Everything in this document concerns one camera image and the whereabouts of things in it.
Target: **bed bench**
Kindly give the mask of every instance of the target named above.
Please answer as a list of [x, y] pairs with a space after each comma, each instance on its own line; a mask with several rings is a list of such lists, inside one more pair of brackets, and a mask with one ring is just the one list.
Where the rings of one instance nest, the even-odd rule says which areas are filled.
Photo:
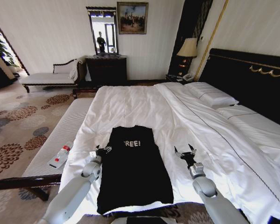
[[43, 201], [47, 201], [49, 195], [40, 187], [59, 185], [64, 168], [64, 165], [58, 169], [53, 168], [47, 165], [47, 162], [67, 141], [74, 141], [92, 100], [93, 98], [74, 100], [28, 165], [22, 177], [0, 180], [0, 190], [26, 188]]

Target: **table lamp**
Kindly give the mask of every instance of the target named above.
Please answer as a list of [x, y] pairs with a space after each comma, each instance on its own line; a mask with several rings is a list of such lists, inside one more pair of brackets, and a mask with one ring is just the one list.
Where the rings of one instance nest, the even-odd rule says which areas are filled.
[[182, 62], [178, 65], [179, 70], [181, 70], [178, 75], [182, 76], [188, 72], [190, 63], [193, 57], [197, 56], [197, 38], [187, 38], [182, 45], [182, 48], [176, 54], [181, 57], [185, 57]]

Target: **gold trim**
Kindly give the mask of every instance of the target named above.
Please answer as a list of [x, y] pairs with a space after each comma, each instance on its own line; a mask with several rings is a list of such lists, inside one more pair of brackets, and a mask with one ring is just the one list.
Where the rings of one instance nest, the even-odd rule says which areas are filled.
[[275, 75], [274, 70], [270, 71], [262, 71], [262, 68], [260, 69], [253, 69], [253, 65], [249, 68], [252, 72], [260, 72], [262, 75], [270, 74], [272, 77], [277, 78], [280, 77], [280, 75]]
[[216, 57], [226, 58], [226, 59], [230, 59], [230, 60], [234, 60], [234, 61], [238, 61], [238, 62], [245, 62], [245, 63], [249, 63], [249, 64], [255, 64], [255, 65], [258, 65], [258, 66], [263, 66], [263, 67], [268, 67], [268, 68], [280, 70], [280, 67], [269, 65], [269, 64], [261, 64], [261, 63], [257, 63], [257, 62], [250, 62], [250, 61], [246, 61], [246, 60], [236, 59], [236, 58], [232, 58], [232, 57], [225, 57], [225, 56], [220, 56], [220, 55], [214, 55], [214, 54], [210, 54], [210, 56], [216, 56]]
[[213, 33], [211, 34], [209, 43], [208, 43], [208, 45], [207, 45], [207, 47], [206, 47], [206, 49], [205, 49], [205, 51], [204, 51], [203, 57], [202, 57], [202, 59], [201, 59], [201, 61], [200, 61], [199, 67], [198, 67], [198, 69], [197, 69], [197, 71], [196, 71], [196, 74], [195, 74], [195, 77], [194, 77], [194, 81], [197, 81], [197, 80], [198, 80], [198, 74], [199, 74], [199, 71], [200, 71], [200, 69], [201, 69], [202, 63], [204, 62], [205, 56], [206, 56], [207, 52], [209, 51], [210, 44], [211, 44], [211, 42], [212, 42], [212, 40], [213, 40], [213, 38], [214, 38], [214, 36], [215, 36], [215, 33], [216, 33], [217, 29], [218, 29], [219, 24], [220, 24], [220, 22], [221, 22], [221, 19], [222, 19], [222, 16], [223, 16], [223, 14], [224, 14], [224, 11], [225, 11], [225, 9], [226, 9], [226, 7], [227, 7], [228, 1], [229, 1], [229, 0], [225, 0], [225, 3], [224, 3], [223, 8], [222, 8], [222, 11], [221, 11], [221, 13], [220, 13], [220, 15], [219, 15], [219, 18], [218, 18], [217, 23], [216, 23], [216, 25], [215, 25], [215, 28], [214, 28], [214, 30], [213, 30]]

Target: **black t-shirt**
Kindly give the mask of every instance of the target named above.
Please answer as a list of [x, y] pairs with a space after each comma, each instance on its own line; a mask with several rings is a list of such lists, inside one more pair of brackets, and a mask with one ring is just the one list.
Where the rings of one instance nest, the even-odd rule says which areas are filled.
[[173, 203], [173, 191], [151, 128], [113, 128], [102, 158], [98, 213], [118, 207]]

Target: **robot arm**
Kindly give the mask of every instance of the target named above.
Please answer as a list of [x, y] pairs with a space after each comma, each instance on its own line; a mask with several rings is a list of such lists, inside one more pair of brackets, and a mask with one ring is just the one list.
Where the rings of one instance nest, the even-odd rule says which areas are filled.
[[38, 224], [62, 224], [77, 210], [86, 197], [90, 186], [101, 172], [101, 156], [91, 151], [91, 161], [83, 168], [81, 176], [73, 178], [51, 201]]
[[188, 164], [196, 193], [201, 197], [204, 206], [214, 224], [248, 224], [242, 214], [216, 188], [215, 183], [205, 176], [203, 164], [194, 161], [196, 150], [188, 144], [191, 152], [179, 153], [175, 147], [175, 154]]

